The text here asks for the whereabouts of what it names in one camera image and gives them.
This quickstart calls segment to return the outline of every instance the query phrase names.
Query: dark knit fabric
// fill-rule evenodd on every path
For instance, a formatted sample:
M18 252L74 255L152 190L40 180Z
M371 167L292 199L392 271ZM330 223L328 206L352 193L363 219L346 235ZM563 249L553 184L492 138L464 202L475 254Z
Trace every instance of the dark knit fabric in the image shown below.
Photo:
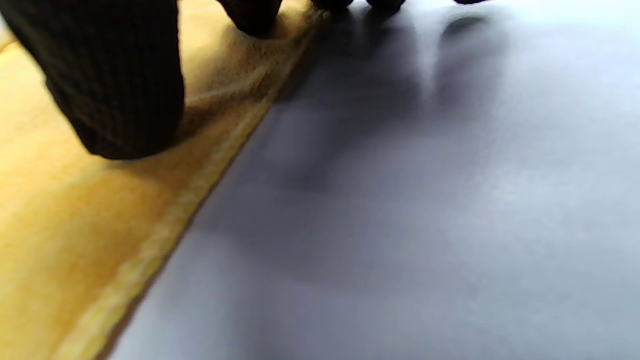
M0 0L0 12L91 153L171 144L184 105L175 0Z

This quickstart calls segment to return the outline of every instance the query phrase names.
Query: yellow fabric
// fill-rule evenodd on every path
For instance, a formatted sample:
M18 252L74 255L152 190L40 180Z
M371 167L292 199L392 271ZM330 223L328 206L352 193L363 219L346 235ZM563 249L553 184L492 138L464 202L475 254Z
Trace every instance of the yellow fabric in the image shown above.
M184 141L87 155L17 44L0 53L0 359L91 359L273 102L320 15L285 0L275 39L180 2Z

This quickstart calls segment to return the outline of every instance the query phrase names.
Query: yellow rug edge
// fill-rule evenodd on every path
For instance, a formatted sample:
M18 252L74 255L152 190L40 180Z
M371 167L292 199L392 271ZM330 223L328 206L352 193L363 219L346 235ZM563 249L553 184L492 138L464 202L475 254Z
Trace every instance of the yellow rug edge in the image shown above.
M0 55L19 48L21 48L20 43L18 42L18 40L13 39L4 45L0 44Z
M311 7L306 11L312 13L311 25L302 36L300 49L286 65L281 82L240 122L221 146L222 150L210 155L176 203L168 209L164 220L142 244L138 254L121 265L116 277L105 287L103 294L80 317L74 329L55 351L53 359L84 360L99 355L108 343L113 327L129 309L131 301L141 294L148 280L162 269L167 261L166 255L177 246L181 240L180 235L188 229L197 209L207 199L207 194L215 188L260 124L317 33L318 22L326 17L326 14Z
M9 32L9 36L7 39L5 39L4 41L0 40L0 54L2 54L3 51L7 50L9 46L16 42L18 42L18 40L15 38L13 33Z

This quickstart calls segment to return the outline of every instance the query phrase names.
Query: gray floor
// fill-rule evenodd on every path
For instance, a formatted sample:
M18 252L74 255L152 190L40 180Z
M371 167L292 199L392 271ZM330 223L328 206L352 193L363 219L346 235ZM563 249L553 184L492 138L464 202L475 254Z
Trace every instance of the gray floor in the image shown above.
M335 25L112 360L640 359L640 4L449 4Z
M0 49L4 48L11 39L11 35L9 34L9 28L4 23L4 17L0 13Z

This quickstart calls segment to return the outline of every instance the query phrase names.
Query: yellow mat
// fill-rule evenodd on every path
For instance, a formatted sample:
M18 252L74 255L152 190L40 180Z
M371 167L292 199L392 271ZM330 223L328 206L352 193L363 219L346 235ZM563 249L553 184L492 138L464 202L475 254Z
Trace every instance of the yellow mat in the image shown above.
M285 0L274 40L214 0L180 2L180 145L85 153L17 44L0 53L0 359L91 359L274 101L321 17Z

